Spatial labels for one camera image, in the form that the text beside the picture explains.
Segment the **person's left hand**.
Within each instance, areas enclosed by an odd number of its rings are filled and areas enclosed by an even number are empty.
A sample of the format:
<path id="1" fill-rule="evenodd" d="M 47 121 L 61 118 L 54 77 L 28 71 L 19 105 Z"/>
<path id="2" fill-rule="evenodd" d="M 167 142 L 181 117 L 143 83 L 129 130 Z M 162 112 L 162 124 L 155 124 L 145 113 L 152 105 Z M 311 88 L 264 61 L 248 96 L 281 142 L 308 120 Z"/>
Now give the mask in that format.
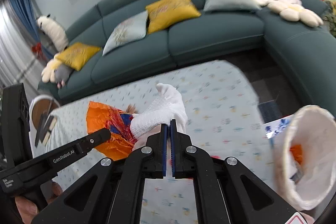
<path id="1" fill-rule="evenodd" d="M 48 204 L 53 202 L 58 196 L 62 194 L 63 190 L 57 182 L 52 182 L 52 196 L 47 200 Z M 15 203 L 18 208 L 19 214 L 24 224 L 31 224 L 36 215 L 39 214 L 39 209 L 30 200 L 17 196 L 15 197 Z"/>

